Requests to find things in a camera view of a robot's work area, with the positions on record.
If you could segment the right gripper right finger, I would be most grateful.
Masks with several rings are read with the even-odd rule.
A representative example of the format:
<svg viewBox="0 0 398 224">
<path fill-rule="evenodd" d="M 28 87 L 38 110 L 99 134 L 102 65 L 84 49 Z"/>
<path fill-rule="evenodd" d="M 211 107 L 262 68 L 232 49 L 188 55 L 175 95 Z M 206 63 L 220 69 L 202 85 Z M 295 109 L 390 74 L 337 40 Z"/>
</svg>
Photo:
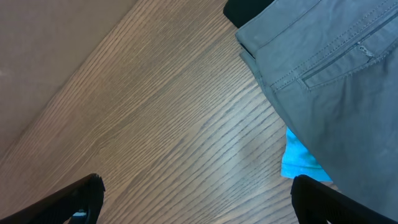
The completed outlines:
<svg viewBox="0 0 398 224">
<path fill-rule="evenodd" d="M 290 194 L 300 224 L 397 224 L 307 175 L 294 178 Z"/>
</svg>

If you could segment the grey shorts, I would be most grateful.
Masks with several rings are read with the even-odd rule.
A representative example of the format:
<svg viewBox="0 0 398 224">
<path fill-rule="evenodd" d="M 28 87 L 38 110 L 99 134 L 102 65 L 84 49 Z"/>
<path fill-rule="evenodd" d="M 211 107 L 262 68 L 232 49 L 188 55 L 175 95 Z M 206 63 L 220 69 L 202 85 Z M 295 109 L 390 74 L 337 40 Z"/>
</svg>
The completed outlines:
<svg viewBox="0 0 398 224">
<path fill-rule="evenodd" d="M 274 1 L 236 33 L 289 129 L 349 198 L 397 219 L 397 1 Z"/>
</svg>

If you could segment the light blue cloth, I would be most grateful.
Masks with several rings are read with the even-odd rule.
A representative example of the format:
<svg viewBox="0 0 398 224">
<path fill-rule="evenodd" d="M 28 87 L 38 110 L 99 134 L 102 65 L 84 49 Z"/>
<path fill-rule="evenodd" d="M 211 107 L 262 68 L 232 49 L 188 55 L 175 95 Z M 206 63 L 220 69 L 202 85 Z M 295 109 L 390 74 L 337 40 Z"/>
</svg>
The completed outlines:
<svg viewBox="0 0 398 224">
<path fill-rule="evenodd" d="M 294 179 L 299 175 L 307 175 L 319 182 L 331 182 L 328 174 L 289 128 L 286 129 L 285 136 L 286 146 L 281 161 L 281 176 Z"/>
</svg>

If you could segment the black garment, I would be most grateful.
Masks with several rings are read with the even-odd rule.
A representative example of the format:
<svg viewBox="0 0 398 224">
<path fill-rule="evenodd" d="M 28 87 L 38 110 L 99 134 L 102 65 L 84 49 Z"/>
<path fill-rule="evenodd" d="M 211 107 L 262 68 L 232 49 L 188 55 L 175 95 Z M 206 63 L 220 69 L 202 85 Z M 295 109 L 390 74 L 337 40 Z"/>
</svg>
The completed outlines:
<svg viewBox="0 0 398 224">
<path fill-rule="evenodd" d="M 227 0 L 223 14 L 236 28 L 240 28 L 273 2 L 274 0 Z"/>
</svg>

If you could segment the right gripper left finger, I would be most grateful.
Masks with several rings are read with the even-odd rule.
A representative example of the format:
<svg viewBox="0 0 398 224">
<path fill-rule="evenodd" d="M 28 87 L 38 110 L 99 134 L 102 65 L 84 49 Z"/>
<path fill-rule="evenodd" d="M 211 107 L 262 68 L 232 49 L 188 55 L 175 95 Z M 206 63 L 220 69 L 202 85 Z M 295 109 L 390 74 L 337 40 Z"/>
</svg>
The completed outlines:
<svg viewBox="0 0 398 224">
<path fill-rule="evenodd" d="M 104 201 L 105 186 L 98 174 L 90 174 L 6 218 L 1 224 L 96 224 Z"/>
</svg>

